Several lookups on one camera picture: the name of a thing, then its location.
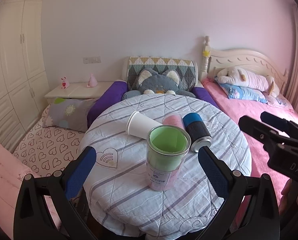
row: white wall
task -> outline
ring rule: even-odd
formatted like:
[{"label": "white wall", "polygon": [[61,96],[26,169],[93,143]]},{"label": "white wall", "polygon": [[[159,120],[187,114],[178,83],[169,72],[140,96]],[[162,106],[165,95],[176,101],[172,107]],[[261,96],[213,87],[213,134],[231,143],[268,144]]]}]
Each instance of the white wall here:
[{"label": "white wall", "polygon": [[[202,41],[215,49],[249,48],[284,72],[294,60],[293,0],[43,0],[42,45],[50,87],[66,76],[85,82],[121,77],[127,56],[201,63]],[[84,65],[82,57],[101,56]]]}]

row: blue pillow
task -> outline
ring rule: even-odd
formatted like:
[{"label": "blue pillow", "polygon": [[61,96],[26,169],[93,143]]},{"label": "blue pillow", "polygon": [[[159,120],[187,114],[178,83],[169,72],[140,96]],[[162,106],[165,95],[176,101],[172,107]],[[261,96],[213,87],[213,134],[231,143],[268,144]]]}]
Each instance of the blue pillow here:
[{"label": "blue pillow", "polygon": [[261,103],[268,103],[265,96],[256,89],[238,87],[230,84],[219,84],[218,85],[224,90],[229,99],[242,99],[242,100],[253,100]]}]

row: white wardrobe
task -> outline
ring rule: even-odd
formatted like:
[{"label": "white wardrobe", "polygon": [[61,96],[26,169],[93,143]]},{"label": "white wardrobe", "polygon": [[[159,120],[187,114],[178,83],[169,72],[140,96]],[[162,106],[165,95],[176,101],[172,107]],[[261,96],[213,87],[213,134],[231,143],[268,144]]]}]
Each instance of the white wardrobe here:
[{"label": "white wardrobe", "polygon": [[0,143],[10,152],[47,106],[41,5],[42,0],[0,1]]}]

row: gray plush toy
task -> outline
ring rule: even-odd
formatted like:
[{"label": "gray plush toy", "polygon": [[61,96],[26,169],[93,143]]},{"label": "gray plush toy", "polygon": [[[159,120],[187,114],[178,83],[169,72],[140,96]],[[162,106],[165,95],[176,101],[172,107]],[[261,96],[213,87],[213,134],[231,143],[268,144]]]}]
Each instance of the gray plush toy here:
[{"label": "gray plush toy", "polygon": [[145,68],[140,72],[136,83],[137,90],[124,93],[122,100],[142,94],[171,94],[196,98],[188,91],[182,90],[182,84],[178,73],[174,70],[166,70],[161,75],[151,68]]}]

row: metal bolt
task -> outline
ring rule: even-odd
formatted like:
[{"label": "metal bolt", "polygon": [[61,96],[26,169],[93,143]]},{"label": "metal bolt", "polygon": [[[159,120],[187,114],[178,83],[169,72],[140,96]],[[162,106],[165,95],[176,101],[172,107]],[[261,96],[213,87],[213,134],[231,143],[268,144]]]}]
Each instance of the metal bolt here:
[{"label": "metal bolt", "polygon": [[280,149],[285,149],[285,146],[283,146],[281,143],[277,143],[277,146],[278,146]]},{"label": "metal bolt", "polygon": [[268,174],[263,174],[264,179],[270,179],[270,176]]},{"label": "metal bolt", "polygon": [[241,175],[241,172],[240,172],[240,171],[237,171],[237,170],[234,170],[234,171],[232,172],[232,174],[233,174],[234,176],[236,176],[236,177],[239,177],[239,176]]},{"label": "metal bolt", "polygon": [[25,180],[29,180],[29,179],[31,179],[31,178],[32,178],[32,175],[31,175],[31,174],[27,174],[27,175],[24,176],[24,179],[25,179]]},{"label": "metal bolt", "polygon": [[53,176],[55,176],[55,177],[60,177],[61,174],[62,174],[62,171],[55,171],[55,172],[53,173]]}]

